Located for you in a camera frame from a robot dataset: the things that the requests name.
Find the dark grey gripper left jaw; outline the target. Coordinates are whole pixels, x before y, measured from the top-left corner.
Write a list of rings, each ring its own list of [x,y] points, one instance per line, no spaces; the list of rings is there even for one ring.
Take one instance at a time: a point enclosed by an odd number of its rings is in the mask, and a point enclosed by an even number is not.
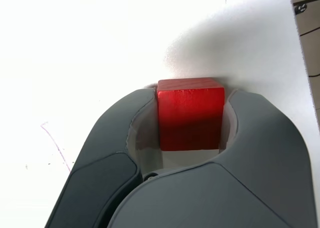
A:
[[[153,88],[136,90],[100,116],[47,221],[48,228],[105,228],[147,173],[163,167]]]

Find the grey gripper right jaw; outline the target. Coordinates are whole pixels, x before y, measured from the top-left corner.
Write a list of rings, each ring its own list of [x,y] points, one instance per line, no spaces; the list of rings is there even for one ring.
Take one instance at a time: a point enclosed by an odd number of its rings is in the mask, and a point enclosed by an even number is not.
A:
[[[306,144],[263,96],[234,92],[231,144],[204,164],[133,190],[111,228],[312,228],[314,191]]]

